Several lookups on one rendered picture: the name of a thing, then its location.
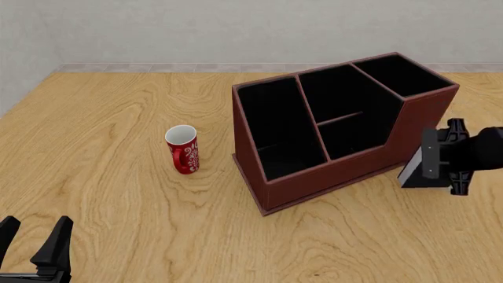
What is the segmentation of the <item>red-brown desk caddy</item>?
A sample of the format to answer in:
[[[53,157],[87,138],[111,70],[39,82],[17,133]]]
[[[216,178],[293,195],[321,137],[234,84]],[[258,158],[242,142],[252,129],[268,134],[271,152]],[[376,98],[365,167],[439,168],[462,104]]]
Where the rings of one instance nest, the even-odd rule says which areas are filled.
[[[459,88],[400,53],[237,84],[233,158],[272,214],[406,164]]]

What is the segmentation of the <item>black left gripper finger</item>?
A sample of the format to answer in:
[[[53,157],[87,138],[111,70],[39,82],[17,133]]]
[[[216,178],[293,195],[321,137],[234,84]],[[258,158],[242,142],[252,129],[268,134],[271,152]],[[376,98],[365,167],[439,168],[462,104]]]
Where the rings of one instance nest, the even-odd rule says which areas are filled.
[[[0,265],[19,228],[20,221],[14,216],[7,216],[0,222]]]
[[[70,240],[73,221],[68,216],[61,216],[42,247],[31,258],[37,273],[71,273]]]

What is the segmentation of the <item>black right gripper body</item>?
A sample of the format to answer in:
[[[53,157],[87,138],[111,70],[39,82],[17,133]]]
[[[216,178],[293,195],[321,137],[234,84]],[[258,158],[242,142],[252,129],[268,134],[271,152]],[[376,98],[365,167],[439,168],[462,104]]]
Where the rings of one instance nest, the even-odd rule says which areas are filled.
[[[440,174],[471,171],[469,139],[440,143]]]

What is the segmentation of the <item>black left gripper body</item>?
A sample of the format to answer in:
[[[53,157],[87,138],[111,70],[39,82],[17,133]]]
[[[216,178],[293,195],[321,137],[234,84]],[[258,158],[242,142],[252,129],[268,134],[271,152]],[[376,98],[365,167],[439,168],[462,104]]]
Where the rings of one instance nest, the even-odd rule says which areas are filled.
[[[0,283],[70,283],[72,276],[57,268],[39,268],[35,273],[0,273]]]

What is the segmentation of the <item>red mug with white pattern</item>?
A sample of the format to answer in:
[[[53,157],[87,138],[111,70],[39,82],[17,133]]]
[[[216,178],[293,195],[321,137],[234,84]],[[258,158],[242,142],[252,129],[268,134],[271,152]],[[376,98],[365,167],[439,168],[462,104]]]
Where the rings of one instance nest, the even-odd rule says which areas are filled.
[[[174,167],[180,174],[192,174],[199,169],[196,134],[196,129],[186,124],[172,127],[165,134]]]

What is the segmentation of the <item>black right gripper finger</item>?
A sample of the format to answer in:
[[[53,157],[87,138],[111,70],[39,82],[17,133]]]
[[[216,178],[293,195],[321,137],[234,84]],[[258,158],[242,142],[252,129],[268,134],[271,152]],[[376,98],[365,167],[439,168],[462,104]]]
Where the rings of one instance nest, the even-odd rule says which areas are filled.
[[[449,173],[449,178],[451,182],[450,194],[457,196],[467,196],[472,176],[473,171],[460,171],[460,172]]]
[[[446,141],[450,144],[470,138],[470,134],[461,118],[452,118],[447,121],[449,130]]]

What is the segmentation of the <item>small flat dark plate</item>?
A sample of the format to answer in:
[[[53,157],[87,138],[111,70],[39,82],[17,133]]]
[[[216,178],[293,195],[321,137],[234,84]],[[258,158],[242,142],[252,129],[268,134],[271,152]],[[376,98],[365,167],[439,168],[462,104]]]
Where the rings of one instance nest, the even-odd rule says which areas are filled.
[[[441,162],[441,144],[446,140],[447,129],[425,128],[421,136],[421,169],[424,178],[434,181],[448,179],[446,165]]]

